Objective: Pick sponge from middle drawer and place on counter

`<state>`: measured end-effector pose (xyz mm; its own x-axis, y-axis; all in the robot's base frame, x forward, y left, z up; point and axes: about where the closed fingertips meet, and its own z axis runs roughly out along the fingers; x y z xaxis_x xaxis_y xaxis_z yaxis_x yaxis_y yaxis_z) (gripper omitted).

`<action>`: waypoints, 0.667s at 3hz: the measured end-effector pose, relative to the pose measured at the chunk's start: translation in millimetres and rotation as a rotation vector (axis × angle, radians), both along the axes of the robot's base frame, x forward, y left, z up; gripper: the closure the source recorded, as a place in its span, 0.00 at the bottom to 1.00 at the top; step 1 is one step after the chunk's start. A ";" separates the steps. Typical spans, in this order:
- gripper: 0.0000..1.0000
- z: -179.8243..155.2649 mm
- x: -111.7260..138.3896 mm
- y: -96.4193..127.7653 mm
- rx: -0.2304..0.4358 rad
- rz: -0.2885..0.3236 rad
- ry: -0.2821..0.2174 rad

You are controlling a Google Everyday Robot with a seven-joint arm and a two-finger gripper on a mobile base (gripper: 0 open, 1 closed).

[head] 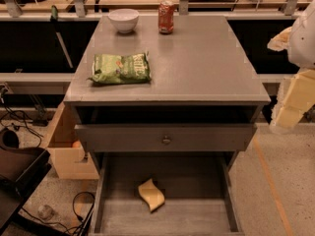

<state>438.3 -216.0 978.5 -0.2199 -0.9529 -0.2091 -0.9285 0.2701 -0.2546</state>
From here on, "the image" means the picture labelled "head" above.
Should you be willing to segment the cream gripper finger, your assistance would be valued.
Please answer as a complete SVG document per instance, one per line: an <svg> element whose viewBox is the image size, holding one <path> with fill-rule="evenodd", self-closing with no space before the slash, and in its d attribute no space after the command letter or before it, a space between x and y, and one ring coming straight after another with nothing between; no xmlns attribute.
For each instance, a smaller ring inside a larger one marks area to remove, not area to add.
<svg viewBox="0 0 315 236"><path fill-rule="evenodd" d="M272 130L292 130L315 104L315 70L300 69L281 82L272 110Z"/></svg>

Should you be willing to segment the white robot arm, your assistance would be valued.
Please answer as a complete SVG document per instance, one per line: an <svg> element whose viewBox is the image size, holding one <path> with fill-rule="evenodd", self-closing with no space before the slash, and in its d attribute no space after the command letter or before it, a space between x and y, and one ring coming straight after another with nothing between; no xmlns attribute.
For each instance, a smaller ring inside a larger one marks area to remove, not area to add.
<svg viewBox="0 0 315 236"><path fill-rule="evenodd" d="M277 134L291 131L315 104L315 1L293 25L273 37L267 47L287 51L288 61L299 68L281 82L270 129Z"/></svg>

